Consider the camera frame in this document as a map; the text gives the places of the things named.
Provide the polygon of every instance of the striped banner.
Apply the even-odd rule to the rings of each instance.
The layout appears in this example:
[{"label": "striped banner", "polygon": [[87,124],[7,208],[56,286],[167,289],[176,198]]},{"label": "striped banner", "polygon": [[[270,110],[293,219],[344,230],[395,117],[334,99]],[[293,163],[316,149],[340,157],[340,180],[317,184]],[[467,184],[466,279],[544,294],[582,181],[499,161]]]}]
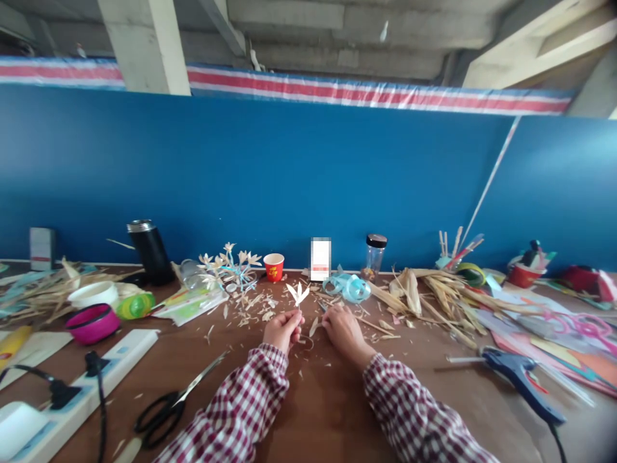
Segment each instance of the striped banner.
[{"label": "striped banner", "polygon": [[[303,77],[189,65],[195,96],[230,96],[347,106],[504,114],[560,115],[573,93],[475,90]],[[126,90],[114,60],[0,57],[0,84]]]}]

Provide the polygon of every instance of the black power cord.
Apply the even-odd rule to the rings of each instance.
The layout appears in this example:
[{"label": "black power cord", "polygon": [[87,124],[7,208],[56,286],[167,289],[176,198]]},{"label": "black power cord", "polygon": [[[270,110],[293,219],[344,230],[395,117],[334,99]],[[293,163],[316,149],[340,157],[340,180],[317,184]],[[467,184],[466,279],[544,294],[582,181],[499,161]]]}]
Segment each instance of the black power cord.
[{"label": "black power cord", "polygon": [[88,373],[96,372],[98,382],[98,400],[101,404],[101,440],[98,447],[98,463],[103,462],[105,457],[105,447],[107,445],[107,407],[105,406],[105,394],[103,392],[103,374],[101,364],[105,364],[103,359],[93,350],[85,355],[85,365]]},{"label": "black power cord", "polygon": [[35,367],[29,367],[28,365],[12,365],[6,367],[2,373],[0,373],[0,383],[6,376],[6,373],[10,369],[24,370],[44,379],[49,383],[49,391],[51,392],[51,406],[52,410],[59,410],[68,404],[79,392],[81,388],[74,386],[67,386],[64,381],[54,378],[52,375],[45,373],[43,370],[39,370]]},{"label": "black power cord", "polygon": [[555,442],[557,443],[557,448],[559,449],[559,456],[561,457],[561,463],[568,463],[566,459],[566,452],[564,451],[564,447],[561,444],[561,439],[559,439],[559,434],[557,433],[557,428],[553,423],[548,423],[548,428],[551,430],[551,434],[555,438]]}]

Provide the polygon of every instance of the blue ribbon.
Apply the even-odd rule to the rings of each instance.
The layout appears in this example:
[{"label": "blue ribbon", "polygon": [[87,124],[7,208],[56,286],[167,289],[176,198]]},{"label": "blue ribbon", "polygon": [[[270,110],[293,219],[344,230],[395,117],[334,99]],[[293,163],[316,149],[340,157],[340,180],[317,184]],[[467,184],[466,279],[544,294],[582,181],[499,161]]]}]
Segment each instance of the blue ribbon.
[{"label": "blue ribbon", "polygon": [[[332,284],[334,289],[329,291],[326,286]],[[323,290],[330,296],[343,294],[347,302],[359,304],[367,300],[371,295],[371,287],[364,281],[358,278],[357,275],[343,273],[343,269],[339,266],[338,272],[333,273],[330,278],[323,282]]]}]

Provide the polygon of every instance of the power strip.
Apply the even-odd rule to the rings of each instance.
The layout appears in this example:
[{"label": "power strip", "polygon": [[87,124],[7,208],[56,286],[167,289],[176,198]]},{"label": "power strip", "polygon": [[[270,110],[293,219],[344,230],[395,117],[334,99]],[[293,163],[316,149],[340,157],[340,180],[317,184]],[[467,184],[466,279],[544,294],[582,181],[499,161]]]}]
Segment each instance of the power strip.
[{"label": "power strip", "polygon": [[[102,370],[106,397],[154,345],[157,334],[157,330],[132,330],[103,356],[103,359],[109,360]],[[71,386],[82,390],[60,410],[47,407],[42,411],[49,422],[16,454],[11,463],[47,463],[99,407],[96,376],[86,377],[84,373]]]}]

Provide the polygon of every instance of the pink plastic bowl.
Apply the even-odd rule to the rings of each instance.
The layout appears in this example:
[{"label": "pink plastic bowl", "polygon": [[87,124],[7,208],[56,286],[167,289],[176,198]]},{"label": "pink plastic bowl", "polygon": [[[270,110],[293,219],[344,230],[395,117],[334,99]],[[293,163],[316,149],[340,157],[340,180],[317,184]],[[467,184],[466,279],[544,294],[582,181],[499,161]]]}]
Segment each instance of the pink plastic bowl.
[{"label": "pink plastic bowl", "polygon": [[66,321],[65,328],[79,344],[96,344],[114,334],[120,319],[109,304],[95,304],[75,312]]}]

